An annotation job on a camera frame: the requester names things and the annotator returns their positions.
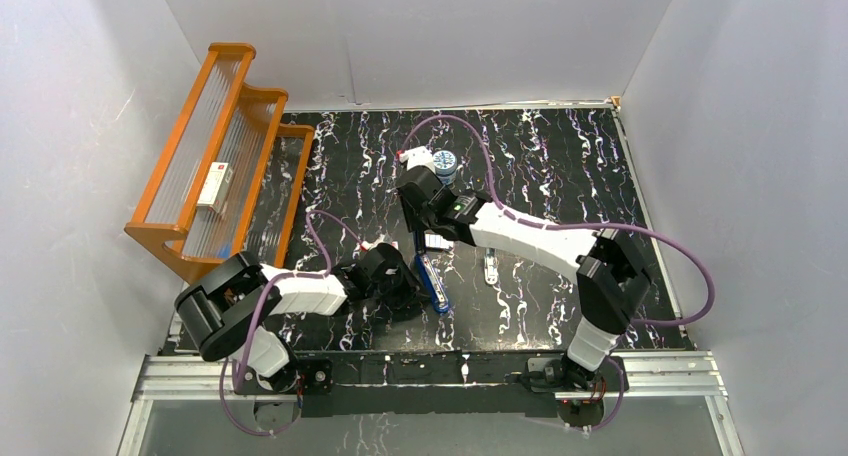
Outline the silver staple strips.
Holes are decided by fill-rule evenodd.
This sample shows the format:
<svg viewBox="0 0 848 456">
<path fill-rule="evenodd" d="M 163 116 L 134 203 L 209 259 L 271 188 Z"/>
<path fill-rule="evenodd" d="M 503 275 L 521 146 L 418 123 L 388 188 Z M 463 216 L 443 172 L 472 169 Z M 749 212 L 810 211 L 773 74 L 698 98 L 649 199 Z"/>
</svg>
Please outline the silver staple strips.
<svg viewBox="0 0 848 456">
<path fill-rule="evenodd" d="M 426 233 L 424 235 L 424 243 L 426 251 L 448 252 L 454 248 L 453 242 L 435 233 Z"/>
</svg>

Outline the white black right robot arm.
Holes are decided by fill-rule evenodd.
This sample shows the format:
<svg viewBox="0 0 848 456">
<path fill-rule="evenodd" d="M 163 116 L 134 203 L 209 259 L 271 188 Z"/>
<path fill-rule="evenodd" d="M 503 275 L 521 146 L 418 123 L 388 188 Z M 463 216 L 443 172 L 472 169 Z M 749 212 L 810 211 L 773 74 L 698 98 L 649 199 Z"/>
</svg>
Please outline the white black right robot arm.
<svg viewBox="0 0 848 456">
<path fill-rule="evenodd" d="M 521 383 L 539 391 L 587 390 L 652 285 L 644 258 L 619 229 L 557 230 L 553 223 L 500 208 L 484 192 L 455 193 L 425 166 L 405 171 L 396 191 L 407 227 L 452 242 L 540 264 L 575 285 L 581 319 L 561 361 L 529 370 Z"/>
</svg>

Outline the white light-blue staple remover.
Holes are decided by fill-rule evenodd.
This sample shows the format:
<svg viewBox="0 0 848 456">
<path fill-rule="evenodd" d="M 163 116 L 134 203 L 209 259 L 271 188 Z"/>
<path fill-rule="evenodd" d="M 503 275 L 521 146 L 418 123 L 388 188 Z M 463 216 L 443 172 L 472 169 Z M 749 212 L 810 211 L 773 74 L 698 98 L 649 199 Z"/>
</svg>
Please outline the white light-blue staple remover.
<svg viewBox="0 0 848 456">
<path fill-rule="evenodd" d="M 489 286 L 494 286 L 499 281 L 498 262 L 496 252 L 493 248 L 486 248 L 484 252 L 484 280 Z"/>
</svg>

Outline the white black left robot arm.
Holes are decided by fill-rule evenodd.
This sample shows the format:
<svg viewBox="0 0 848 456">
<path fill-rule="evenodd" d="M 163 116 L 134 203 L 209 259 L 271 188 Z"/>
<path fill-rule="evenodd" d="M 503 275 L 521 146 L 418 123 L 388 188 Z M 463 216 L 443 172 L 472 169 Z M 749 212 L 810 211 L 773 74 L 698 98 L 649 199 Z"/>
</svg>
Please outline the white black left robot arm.
<svg viewBox="0 0 848 456">
<path fill-rule="evenodd" d="M 184 289 L 174 308 L 203 360 L 231 364 L 234 390 L 253 374 L 268 389 L 288 392 L 304 371 L 291 346 L 266 328 L 269 317 L 334 317 L 369 302 L 401 311 L 424 295 L 402 253 L 377 243 L 323 272 L 282 269 L 239 252 Z"/>
</svg>

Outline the blue black stapler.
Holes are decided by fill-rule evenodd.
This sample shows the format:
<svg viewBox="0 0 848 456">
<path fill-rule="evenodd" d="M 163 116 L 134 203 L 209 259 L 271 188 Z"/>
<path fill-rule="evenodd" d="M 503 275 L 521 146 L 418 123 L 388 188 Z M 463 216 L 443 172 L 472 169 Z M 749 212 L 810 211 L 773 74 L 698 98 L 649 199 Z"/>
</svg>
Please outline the blue black stapler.
<svg viewBox="0 0 848 456">
<path fill-rule="evenodd" d="M 425 233 L 420 230 L 414 231 L 413 241 L 415 263 L 422 283 L 430 296 L 431 304 L 437 313 L 447 313 L 450 310 L 450 301 L 438 271 L 427 254 Z"/>
</svg>

